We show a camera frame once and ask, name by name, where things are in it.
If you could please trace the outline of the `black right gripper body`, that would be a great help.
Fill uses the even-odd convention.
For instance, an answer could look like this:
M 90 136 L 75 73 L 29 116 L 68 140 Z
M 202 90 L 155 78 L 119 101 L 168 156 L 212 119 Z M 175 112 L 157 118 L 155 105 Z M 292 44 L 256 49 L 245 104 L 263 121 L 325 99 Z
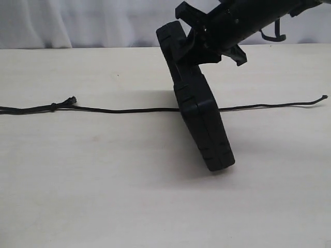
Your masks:
M 197 32 L 198 56 L 198 45 L 207 43 L 218 47 L 221 56 L 233 59 L 238 66 L 247 62 L 239 43 L 274 21 L 267 1 L 224 1 L 209 13 L 182 2 L 175 9 L 175 17 Z

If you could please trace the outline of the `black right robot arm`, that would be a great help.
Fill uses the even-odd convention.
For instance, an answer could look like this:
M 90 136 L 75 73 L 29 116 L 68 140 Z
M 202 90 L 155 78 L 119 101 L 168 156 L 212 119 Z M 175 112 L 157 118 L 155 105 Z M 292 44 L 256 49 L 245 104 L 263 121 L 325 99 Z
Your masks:
M 277 22 L 289 14 L 295 17 L 323 1 L 220 1 L 204 13 L 187 2 L 175 9 L 175 17 L 187 23 L 191 30 L 175 55 L 176 61 L 191 65 L 218 63 L 221 57 L 233 59 L 238 66 L 247 62 L 247 56 L 238 46 L 240 42 Z

